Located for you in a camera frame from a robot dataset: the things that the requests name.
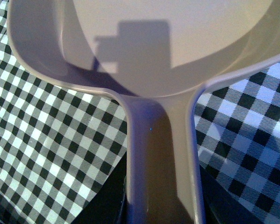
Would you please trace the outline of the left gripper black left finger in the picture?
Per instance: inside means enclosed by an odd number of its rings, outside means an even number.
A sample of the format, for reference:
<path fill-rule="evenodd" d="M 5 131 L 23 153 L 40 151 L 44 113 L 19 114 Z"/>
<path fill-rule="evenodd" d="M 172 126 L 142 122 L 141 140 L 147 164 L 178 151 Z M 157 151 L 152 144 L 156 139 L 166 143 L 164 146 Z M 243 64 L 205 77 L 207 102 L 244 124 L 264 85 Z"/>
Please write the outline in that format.
<path fill-rule="evenodd" d="M 74 224 L 126 223 L 126 154 L 99 192 L 74 219 Z"/>

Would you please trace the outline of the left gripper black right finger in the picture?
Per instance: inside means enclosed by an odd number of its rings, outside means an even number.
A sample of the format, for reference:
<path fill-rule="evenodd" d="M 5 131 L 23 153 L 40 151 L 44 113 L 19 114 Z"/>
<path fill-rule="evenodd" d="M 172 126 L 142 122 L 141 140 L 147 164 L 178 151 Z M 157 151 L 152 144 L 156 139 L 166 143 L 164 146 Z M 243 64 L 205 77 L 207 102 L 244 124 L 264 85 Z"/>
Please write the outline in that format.
<path fill-rule="evenodd" d="M 234 224 L 237 202 L 202 166 L 199 166 L 199 168 L 206 223 Z"/>

